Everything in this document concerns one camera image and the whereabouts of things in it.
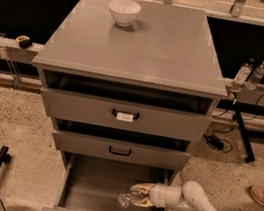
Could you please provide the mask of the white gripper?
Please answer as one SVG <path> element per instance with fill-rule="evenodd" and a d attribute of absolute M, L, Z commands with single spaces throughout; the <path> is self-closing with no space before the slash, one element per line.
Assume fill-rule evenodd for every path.
<path fill-rule="evenodd" d="M 154 183 L 140 183 L 133 185 L 131 191 L 140 192 L 141 194 L 149 194 L 149 198 L 143 197 L 138 198 L 133 202 L 135 206 L 142 207 L 158 207 L 166 208 L 170 201 L 169 195 L 172 191 L 171 186 L 165 186 L 165 184 L 154 184 Z"/>

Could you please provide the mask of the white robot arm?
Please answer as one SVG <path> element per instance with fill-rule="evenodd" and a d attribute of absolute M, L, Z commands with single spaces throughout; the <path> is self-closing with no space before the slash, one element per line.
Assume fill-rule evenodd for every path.
<path fill-rule="evenodd" d="M 140 192 L 143 196 L 135 206 L 175 208 L 192 211 L 217 211 L 210 204 L 203 188 L 195 181 L 187 181 L 181 186 L 141 183 L 131 187 L 131 191 Z"/>

